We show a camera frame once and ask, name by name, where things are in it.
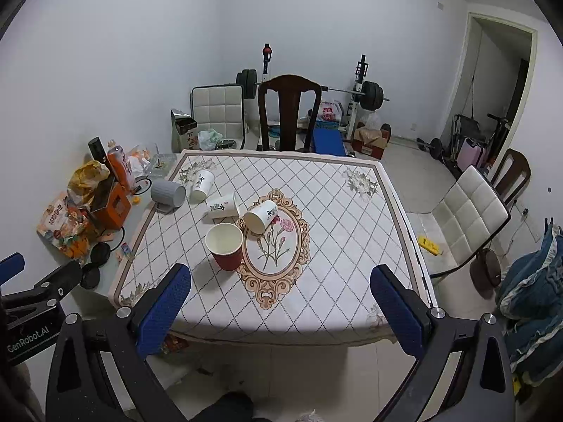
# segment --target door frame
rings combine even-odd
[[[463,47],[462,47],[462,52],[461,52],[461,57],[460,57],[460,64],[458,64],[458,71],[457,71],[457,74],[456,74],[456,77],[455,77],[454,88],[451,91],[447,112],[446,112],[444,118],[442,119],[440,136],[443,134],[445,127],[446,127],[446,124],[448,123],[448,118],[451,114],[451,109],[453,108],[455,96],[457,95],[458,89],[460,87],[461,74],[463,72],[463,66],[465,64],[465,60],[466,60],[466,56],[467,56],[467,48],[468,48],[468,45],[469,45],[469,33],[471,31],[471,24],[477,22],[475,19],[491,20],[491,21],[497,22],[499,24],[509,25],[510,27],[518,28],[522,31],[525,31],[525,32],[531,34],[530,64],[528,66],[526,83],[524,84],[524,90],[522,92],[522,98],[520,99],[518,109],[516,110],[516,115],[514,116],[514,121],[512,122],[512,125],[510,127],[510,131],[508,132],[508,136],[506,137],[506,140],[505,140],[502,148],[500,149],[498,156],[496,157],[495,163],[494,163],[493,167],[491,168],[491,170],[488,174],[488,178],[490,179],[490,178],[492,178],[492,176],[494,175],[494,173],[498,169],[500,161],[505,156],[506,150],[510,147],[512,139],[514,138],[514,134],[516,133],[516,128],[518,127],[518,125],[520,123],[520,119],[522,118],[522,114],[524,113],[524,108],[526,106],[528,94],[530,93],[531,80],[532,80],[532,77],[534,76],[534,68],[536,66],[536,54],[537,54],[537,51],[538,51],[538,31],[534,28],[527,27],[525,25],[518,24],[516,22],[512,22],[511,20],[502,19],[500,17],[494,17],[494,16],[491,16],[491,15],[488,15],[488,14],[482,14],[482,13],[477,13],[477,12],[469,12],[468,13],[468,15],[467,15],[467,26],[466,26],[466,30],[465,30],[465,38],[463,40]]]

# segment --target white upholstered chair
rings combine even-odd
[[[510,213],[485,177],[470,166],[432,212],[408,213],[417,237],[438,244],[440,254],[422,250],[430,277],[467,264],[508,223]]]
[[[198,132],[214,129],[223,139],[234,139],[244,148],[243,88],[238,84],[195,87],[191,91],[191,116]]]

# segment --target paper cup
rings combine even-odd
[[[205,235],[205,245],[219,266],[235,271],[243,259],[243,232],[230,223],[212,226]]]
[[[194,185],[191,187],[190,198],[201,202],[207,198],[209,191],[215,182],[215,175],[209,170],[199,170],[195,174]]]
[[[205,202],[209,208],[207,215],[210,219],[240,216],[234,193],[228,193],[222,197],[208,198]]]
[[[262,235],[278,214],[278,210],[277,204],[272,200],[266,200],[244,214],[243,220],[252,233]]]

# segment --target doorway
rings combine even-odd
[[[471,164],[490,172],[510,144],[527,98],[535,31],[484,15],[469,15],[463,61],[441,142],[457,177]]]

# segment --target dark wooden chair back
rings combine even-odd
[[[508,167],[508,171],[505,173],[502,179],[495,185],[496,180],[500,176],[500,173],[502,173],[506,160],[509,157],[512,158],[512,164],[510,165],[510,167]],[[500,198],[503,198],[510,191],[521,174],[524,174],[524,179],[522,180],[522,182],[518,184],[518,186],[514,189],[514,191],[509,195],[508,198],[504,199],[505,205],[507,206],[510,205],[510,202],[514,200],[514,198],[516,198],[516,195],[520,193],[520,191],[531,178],[530,165],[528,164],[526,157],[524,157],[524,154],[515,151],[514,149],[507,149],[505,156],[500,162],[498,170],[496,170],[496,173],[491,180],[491,184],[494,186]]]
[[[301,94],[312,90],[315,92],[315,104],[309,118],[309,127],[305,136],[303,150],[309,152],[311,138],[317,114],[319,114],[321,88],[320,85],[296,75],[282,75],[274,77],[260,84],[258,89],[258,112],[260,113],[260,126],[262,133],[262,150],[270,147],[268,137],[268,118],[266,116],[265,95],[267,90],[278,92],[280,106],[280,151],[294,151],[297,138],[297,117],[299,112],[299,101]]]

